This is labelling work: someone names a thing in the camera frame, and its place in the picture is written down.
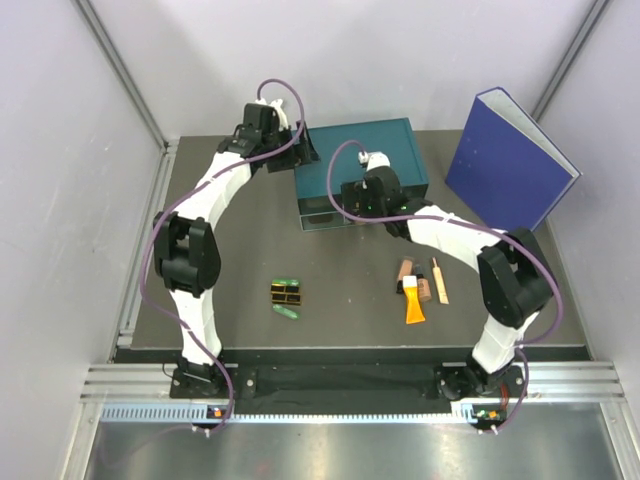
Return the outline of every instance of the black bracket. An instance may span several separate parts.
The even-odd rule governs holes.
[[[178,360],[178,368],[173,371],[170,398],[227,398],[228,395],[224,378],[215,366],[191,363],[184,357]]]
[[[530,230],[517,228],[506,235],[525,247],[549,270]],[[533,263],[505,241],[482,249],[478,255],[478,268],[484,304],[491,316],[507,327],[520,328],[552,296],[551,287]]]
[[[297,143],[269,159],[253,162],[252,174],[265,164],[269,173],[274,173],[320,161],[306,124],[298,121],[296,128],[302,128]],[[242,123],[236,127],[231,137],[225,138],[218,145],[217,151],[238,153],[242,158],[249,158],[276,150],[292,139],[291,128],[280,130],[280,119],[273,107],[247,103]]]
[[[161,215],[162,212],[156,215],[154,226]],[[155,270],[166,288],[190,292],[199,298],[218,280],[220,253],[211,225],[204,218],[189,220],[171,213],[153,246]]]
[[[435,378],[440,394],[451,402],[466,397],[498,397],[496,392],[500,385],[509,387],[512,396],[522,392],[523,373],[517,365],[509,364],[484,381],[477,381],[470,374],[469,361],[465,366],[439,366],[435,369]]]

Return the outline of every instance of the orange object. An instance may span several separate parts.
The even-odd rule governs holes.
[[[420,299],[418,298],[418,279],[415,275],[406,275],[402,279],[402,288],[407,297],[407,325],[426,321]]]

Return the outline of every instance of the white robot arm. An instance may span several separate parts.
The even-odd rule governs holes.
[[[213,175],[222,169],[241,162],[238,153],[216,153],[207,173],[200,179],[198,185],[211,180]],[[196,193],[182,203],[176,213],[186,219],[204,218],[212,230],[215,230],[218,220],[229,205],[233,196],[245,183],[251,180],[251,166],[247,163],[240,165],[219,177],[213,179],[203,190]],[[216,357],[222,350],[220,338],[216,333],[213,318],[213,287],[205,289],[198,297],[192,292],[172,290],[171,297],[178,309],[178,316],[187,322],[192,332]],[[182,356],[191,363],[204,365],[211,363],[211,359],[198,347],[188,331],[182,329]]]
[[[478,273],[478,256],[484,248],[498,243],[491,234],[449,223],[448,220],[462,219],[435,205],[421,208],[416,215],[443,217],[445,221],[436,223],[429,220],[409,220],[407,226],[412,242],[438,249],[466,263]],[[503,325],[489,314],[482,336],[471,353],[472,357],[489,374],[502,370],[513,360],[516,343],[524,338],[527,328],[539,313],[538,310],[529,315],[522,326],[517,328]]]

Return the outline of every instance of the teal box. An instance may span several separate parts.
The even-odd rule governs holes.
[[[382,152],[391,162],[400,184],[411,196],[427,193],[429,176],[408,118],[310,128],[309,135],[320,162],[295,169],[296,194],[303,230],[319,230],[351,225],[335,211],[327,196],[327,169],[336,149],[347,140],[358,140],[369,152]],[[358,148],[345,148],[333,168],[331,193],[338,202],[340,186],[362,180],[364,169],[358,162]]]

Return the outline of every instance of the aluminum frame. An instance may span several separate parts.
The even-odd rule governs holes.
[[[116,346],[127,347],[131,345],[133,331],[135,330],[138,310],[140,308],[140,293],[138,292],[137,282],[142,268],[142,256],[147,245],[147,239],[151,234],[152,222],[155,214],[162,210],[164,201],[169,189],[171,180],[171,172],[178,151],[179,140],[169,143],[167,151],[162,156],[156,170],[155,178],[149,193],[149,199],[145,207],[140,229],[138,231],[138,242],[131,263],[129,265],[129,276],[124,288],[124,296],[118,312],[118,332],[116,332],[111,355],[115,351]],[[128,337],[128,343],[122,337]]]
[[[107,62],[109,62],[109,65],[111,65],[111,67],[113,68],[113,71],[116,74],[116,77],[118,77],[122,88],[131,99],[133,106],[142,118],[142,121],[149,130],[149,133],[164,152],[167,148],[167,140],[164,138],[162,130],[160,130],[160,127],[158,126],[155,118],[153,118],[149,107],[144,101],[140,90],[138,89],[135,81],[133,80],[133,77],[129,73],[129,70],[122,60],[118,49],[111,40],[111,37],[104,27],[102,20],[100,20],[98,12],[94,8],[90,0],[72,0],[72,3],[75,5],[78,12],[87,23],[89,30],[93,34],[93,37],[104,53]]]
[[[93,365],[80,397],[76,434],[69,448],[64,479],[84,478],[97,427],[106,406],[147,404],[175,408],[184,404],[224,407],[227,400],[174,400],[169,398],[171,379],[159,364]],[[525,404],[598,403],[603,412],[615,455],[625,479],[640,478],[640,442],[620,379],[611,362],[532,362],[529,395]],[[232,415],[231,423],[461,423],[460,412],[470,403],[452,404],[452,415],[372,416],[268,416]]]
[[[580,27],[578,27],[578,31],[571,40],[571,43],[567,47],[567,50],[564,52],[562,59],[554,70],[553,75],[551,75],[551,78],[542,91],[542,94],[536,102],[535,107],[533,107],[531,117],[536,122],[539,122],[542,116],[547,111],[547,108],[553,100],[553,97],[555,97],[558,89],[562,85],[562,82],[564,82],[564,79],[567,77],[569,71],[573,67],[576,59],[578,58],[578,55],[580,54],[580,52],[582,52],[582,49],[587,43],[587,40],[589,40],[589,37],[591,37],[591,34],[596,28],[596,25],[604,16],[604,13],[606,12],[606,9],[610,3],[611,0],[595,0],[589,8],[587,15],[580,24]]]

